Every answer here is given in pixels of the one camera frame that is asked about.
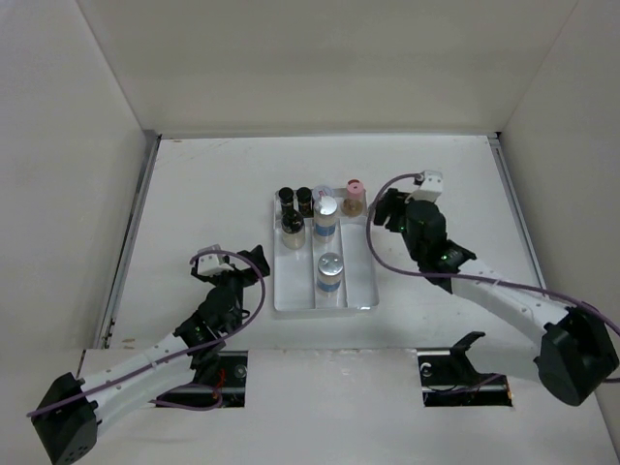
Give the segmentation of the pink cap spice bottle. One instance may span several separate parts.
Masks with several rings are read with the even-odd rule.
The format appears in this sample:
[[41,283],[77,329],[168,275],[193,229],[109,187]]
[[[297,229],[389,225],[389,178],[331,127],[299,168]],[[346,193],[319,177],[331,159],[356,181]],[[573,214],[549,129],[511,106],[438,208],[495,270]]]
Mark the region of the pink cap spice bottle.
[[342,211],[350,217],[357,217],[363,210],[363,198],[365,189],[358,179],[351,179],[346,186],[346,197],[342,203]]

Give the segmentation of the black grinder top spice bottle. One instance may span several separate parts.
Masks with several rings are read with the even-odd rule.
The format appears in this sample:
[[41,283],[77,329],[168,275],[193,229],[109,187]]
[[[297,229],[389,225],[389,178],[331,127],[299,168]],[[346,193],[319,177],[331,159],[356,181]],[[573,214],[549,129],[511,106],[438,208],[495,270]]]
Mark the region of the black grinder top spice bottle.
[[281,220],[282,241],[291,250],[298,250],[305,244],[305,222],[300,212],[290,209]]

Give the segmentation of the blue label silver-cap jar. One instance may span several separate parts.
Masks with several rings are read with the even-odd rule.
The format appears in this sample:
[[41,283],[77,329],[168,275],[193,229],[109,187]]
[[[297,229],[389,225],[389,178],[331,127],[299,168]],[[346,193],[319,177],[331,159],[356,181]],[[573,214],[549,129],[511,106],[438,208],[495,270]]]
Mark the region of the blue label silver-cap jar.
[[344,260],[334,252],[322,254],[317,262],[317,287],[326,294],[337,292],[344,273]]
[[314,235],[324,243],[330,242],[336,231],[338,203],[331,196],[322,196],[314,203]]

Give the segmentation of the small black cap spice bottle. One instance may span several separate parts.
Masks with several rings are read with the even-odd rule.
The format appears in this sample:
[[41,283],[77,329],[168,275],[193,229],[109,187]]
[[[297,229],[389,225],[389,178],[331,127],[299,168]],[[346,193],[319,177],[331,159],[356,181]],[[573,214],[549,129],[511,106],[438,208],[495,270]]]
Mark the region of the small black cap spice bottle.
[[295,210],[295,191],[290,187],[282,187],[277,193],[282,214],[287,214]]

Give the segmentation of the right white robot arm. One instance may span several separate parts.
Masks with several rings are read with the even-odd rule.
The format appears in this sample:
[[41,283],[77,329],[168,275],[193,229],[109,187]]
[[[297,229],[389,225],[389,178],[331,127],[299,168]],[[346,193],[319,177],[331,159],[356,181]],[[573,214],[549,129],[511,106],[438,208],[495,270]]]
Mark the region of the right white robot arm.
[[448,238],[435,202],[384,188],[369,208],[369,223],[399,234],[413,276],[476,303],[525,335],[536,348],[540,383],[556,399],[578,406],[611,382],[619,356],[609,318],[585,303],[534,286],[506,281],[476,254]]

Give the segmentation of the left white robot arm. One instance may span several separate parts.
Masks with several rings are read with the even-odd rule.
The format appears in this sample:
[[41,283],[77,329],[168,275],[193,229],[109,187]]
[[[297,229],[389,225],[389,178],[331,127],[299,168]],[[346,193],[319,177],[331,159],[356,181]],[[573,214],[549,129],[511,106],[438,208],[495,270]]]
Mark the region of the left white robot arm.
[[74,464],[116,422],[176,388],[207,386],[229,338],[256,317],[245,309],[246,289],[265,285],[270,267],[262,246],[236,253],[218,246],[190,260],[194,278],[210,284],[204,301],[162,340],[99,373],[56,378],[28,417],[49,461]]

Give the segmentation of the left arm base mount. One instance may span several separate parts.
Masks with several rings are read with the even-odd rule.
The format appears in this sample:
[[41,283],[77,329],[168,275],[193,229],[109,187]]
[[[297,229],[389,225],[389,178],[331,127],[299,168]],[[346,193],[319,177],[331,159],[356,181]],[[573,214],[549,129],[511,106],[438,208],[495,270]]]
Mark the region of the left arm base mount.
[[221,352],[197,370],[194,380],[159,396],[152,404],[192,412],[245,406],[248,352]]

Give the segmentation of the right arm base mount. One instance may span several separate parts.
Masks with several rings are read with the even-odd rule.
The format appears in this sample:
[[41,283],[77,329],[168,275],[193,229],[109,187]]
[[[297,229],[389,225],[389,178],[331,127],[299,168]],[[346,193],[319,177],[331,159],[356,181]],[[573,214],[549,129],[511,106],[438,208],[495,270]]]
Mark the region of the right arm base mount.
[[421,397],[426,408],[512,407],[508,378],[479,372],[467,352],[482,331],[467,333],[450,347],[417,350]]

